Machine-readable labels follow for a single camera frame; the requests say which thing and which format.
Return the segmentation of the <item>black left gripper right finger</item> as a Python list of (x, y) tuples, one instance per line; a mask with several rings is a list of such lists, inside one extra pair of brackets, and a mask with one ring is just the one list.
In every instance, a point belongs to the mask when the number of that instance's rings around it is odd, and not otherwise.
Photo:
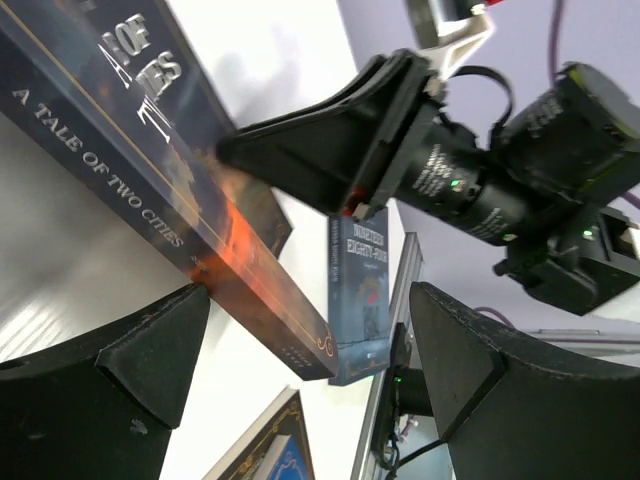
[(410, 312), (460, 479), (635, 479), (639, 371), (545, 343), (422, 282)]

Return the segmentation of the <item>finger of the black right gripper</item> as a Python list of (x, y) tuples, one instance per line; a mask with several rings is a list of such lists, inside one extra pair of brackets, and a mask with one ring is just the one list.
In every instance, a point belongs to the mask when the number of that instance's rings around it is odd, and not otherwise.
[(330, 98), (223, 138), (217, 157), (321, 213), (373, 213), (395, 196), (438, 113), (424, 91), (436, 74), (408, 49), (376, 55)]

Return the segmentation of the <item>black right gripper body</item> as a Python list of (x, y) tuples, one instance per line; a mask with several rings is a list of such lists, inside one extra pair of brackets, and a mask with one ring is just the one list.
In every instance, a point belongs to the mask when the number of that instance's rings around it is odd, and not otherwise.
[(442, 94), (425, 92), (433, 78), (425, 64), (370, 64), (353, 81), (349, 102), (372, 119), (358, 130), (357, 176), (344, 212), (368, 219), (394, 197), (504, 245), (521, 235), (529, 195), (477, 147), (473, 132), (447, 118)]

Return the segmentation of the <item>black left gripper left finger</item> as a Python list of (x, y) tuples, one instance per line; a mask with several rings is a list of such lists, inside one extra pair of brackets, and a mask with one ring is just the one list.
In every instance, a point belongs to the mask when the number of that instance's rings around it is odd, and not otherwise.
[(210, 310), (189, 284), (1, 365), (4, 479), (156, 479), (180, 425)]

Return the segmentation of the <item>Three Days to See book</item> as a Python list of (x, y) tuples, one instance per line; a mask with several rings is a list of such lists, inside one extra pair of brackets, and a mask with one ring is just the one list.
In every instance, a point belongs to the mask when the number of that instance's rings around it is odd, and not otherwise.
[(315, 477), (300, 392), (286, 387), (205, 475), (207, 479), (251, 479), (277, 435), (291, 435)]

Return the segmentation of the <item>A Tale of Two Cities book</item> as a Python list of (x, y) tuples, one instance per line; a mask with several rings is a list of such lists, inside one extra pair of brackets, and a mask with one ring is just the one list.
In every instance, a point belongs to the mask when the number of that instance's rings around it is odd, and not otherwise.
[(291, 224), (218, 162), (234, 125), (166, 2), (3, 2), (1, 110), (300, 378), (335, 376), (279, 263)]

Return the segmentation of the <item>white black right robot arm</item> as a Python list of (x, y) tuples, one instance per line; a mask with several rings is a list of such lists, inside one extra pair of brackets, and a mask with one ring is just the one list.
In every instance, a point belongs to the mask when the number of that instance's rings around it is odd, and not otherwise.
[(639, 181), (639, 110), (595, 67), (568, 63), (489, 144), (445, 111), (446, 85), (409, 49), (373, 57), (329, 99), (224, 137), (218, 159), (326, 215), (357, 222), (402, 201), (505, 249), (493, 270), (585, 315), (635, 286), (631, 221), (612, 208)]

